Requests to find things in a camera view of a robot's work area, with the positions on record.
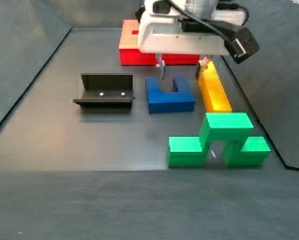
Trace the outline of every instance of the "toy block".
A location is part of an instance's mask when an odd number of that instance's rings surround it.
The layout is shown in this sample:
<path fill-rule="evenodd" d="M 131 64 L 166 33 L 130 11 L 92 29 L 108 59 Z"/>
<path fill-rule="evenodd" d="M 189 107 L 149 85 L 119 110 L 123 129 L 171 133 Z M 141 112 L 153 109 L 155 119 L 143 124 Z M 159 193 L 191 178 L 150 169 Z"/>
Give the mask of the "toy block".
<path fill-rule="evenodd" d="M 138 49 L 139 23 L 137 20 L 125 20 L 119 42 L 119 56 L 122 65 L 157 65 L 155 54 L 142 53 Z M 195 65 L 201 55 L 163 54 L 167 65 Z"/>
<path fill-rule="evenodd" d="M 249 137 L 245 144 L 229 142 L 223 150 L 223 159 L 229 167 L 261 166 L 270 154 L 263 137 Z"/>
<path fill-rule="evenodd" d="M 205 161 L 201 157 L 170 157 L 170 168 L 201 168 Z"/>
<path fill-rule="evenodd" d="M 198 137 L 170 137 L 169 166 L 194 168 L 205 164 Z"/>
<path fill-rule="evenodd" d="M 170 157 L 202 157 L 198 137 L 170 137 Z"/>
<path fill-rule="evenodd" d="M 195 98 L 185 76 L 174 77 L 173 88 L 175 92 L 163 92 L 161 90 L 159 79 L 157 77 L 147 77 L 146 87 L 150 113 L 194 111 Z"/>
<path fill-rule="evenodd" d="M 246 113 L 207 112 L 199 132 L 205 157 L 213 141 L 238 141 L 243 143 L 251 131 L 253 123 Z"/>
<path fill-rule="evenodd" d="M 198 81 L 207 113 L 231 113 L 230 100 L 211 61 L 199 68 Z"/>

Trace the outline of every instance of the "yellow block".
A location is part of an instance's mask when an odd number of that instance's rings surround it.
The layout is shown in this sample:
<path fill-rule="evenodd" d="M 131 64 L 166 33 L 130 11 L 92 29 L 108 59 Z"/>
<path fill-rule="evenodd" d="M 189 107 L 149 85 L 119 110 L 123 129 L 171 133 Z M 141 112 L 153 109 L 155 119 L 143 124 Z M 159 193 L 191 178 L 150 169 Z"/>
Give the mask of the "yellow block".
<path fill-rule="evenodd" d="M 207 113 L 231 113 L 233 109 L 214 63 L 201 69 L 199 86 Z"/>

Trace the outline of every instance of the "black plastic piece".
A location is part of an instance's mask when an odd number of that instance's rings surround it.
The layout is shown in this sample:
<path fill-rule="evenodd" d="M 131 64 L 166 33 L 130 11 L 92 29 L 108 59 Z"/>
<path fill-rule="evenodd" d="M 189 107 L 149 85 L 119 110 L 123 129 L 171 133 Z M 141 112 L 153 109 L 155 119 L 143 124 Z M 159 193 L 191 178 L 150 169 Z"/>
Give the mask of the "black plastic piece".
<path fill-rule="evenodd" d="M 83 107 L 133 104 L 133 75 L 82 74 L 84 94 L 74 102 Z"/>
<path fill-rule="evenodd" d="M 237 10 L 239 8 L 239 4 L 234 4 L 231 2 L 222 2 L 218 3 L 217 9 L 230 9 L 230 10 Z"/>
<path fill-rule="evenodd" d="M 257 40 L 249 28 L 246 27 L 243 27 L 238 32 L 235 32 L 231 43 L 226 42 L 225 46 L 230 52 L 230 56 L 238 64 L 242 63 L 250 56 L 253 56 L 259 51 L 259 45 L 257 43 Z"/>
<path fill-rule="evenodd" d="M 153 12 L 161 14 L 169 14 L 171 10 L 171 5 L 165 0 L 157 1 L 153 4 Z"/>
<path fill-rule="evenodd" d="M 238 64 L 259 51 L 259 45 L 249 28 L 229 22 L 207 21 L 207 23 L 227 36 L 225 46 Z M 191 20 L 183 20 L 182 27 L 185 32 L 213 33 L 203 24 Z"/>

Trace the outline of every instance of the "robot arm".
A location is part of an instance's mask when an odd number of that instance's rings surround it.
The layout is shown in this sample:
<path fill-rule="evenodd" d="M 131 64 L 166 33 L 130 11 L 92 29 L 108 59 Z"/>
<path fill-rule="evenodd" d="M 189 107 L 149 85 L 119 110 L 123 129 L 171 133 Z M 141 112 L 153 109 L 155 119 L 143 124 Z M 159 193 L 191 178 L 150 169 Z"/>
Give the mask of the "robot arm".
<path fill-rule="evenodd" d="M 237 63 L 259 50 L 242 27 L 242 10 L 217 9 L 219 0 L 146 0 L 138 47 L 143 53 L 231 55 Z"/>

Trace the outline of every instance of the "black cable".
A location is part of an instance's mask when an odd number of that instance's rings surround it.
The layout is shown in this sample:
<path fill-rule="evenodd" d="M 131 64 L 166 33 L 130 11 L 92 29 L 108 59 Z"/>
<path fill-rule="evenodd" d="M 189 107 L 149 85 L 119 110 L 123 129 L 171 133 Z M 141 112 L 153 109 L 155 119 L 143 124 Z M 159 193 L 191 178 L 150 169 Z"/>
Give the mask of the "black cable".
<path fill-rule="evenodd" d="M 230 39 L 227 38 L 227 36 L 215 27 L 213 27 L 209 23 L 198 19 L 194 15 L 191 15 L 182 8 L 179 8 L 171 0 L 166 0 L 166 1 L 185 16 L 187 16 L 190 19 L 193 19 L 198 23 L 203 24 L 227 43 L 230 43 Z"/>
<path fill-rule="evenodd" d="M 238 8 L 243 9 L 243 11 L 245 11 L 245 13 L 246 13 L 245 22 L 243 22 L 243 24 L 242 24 L 242 25 L 245 25 L 245 24 L 246 24 L 246 22 L 247 22 L 247 20 L 249 20 L 249 18 L 250 18 L 250 12 L 249 12 L 247 8 L 246 8 L 246 7 L 243 7 L 243 6 L 241 6 L 241 5 L 239 5 L 239 7 L 238 7 Z"/>

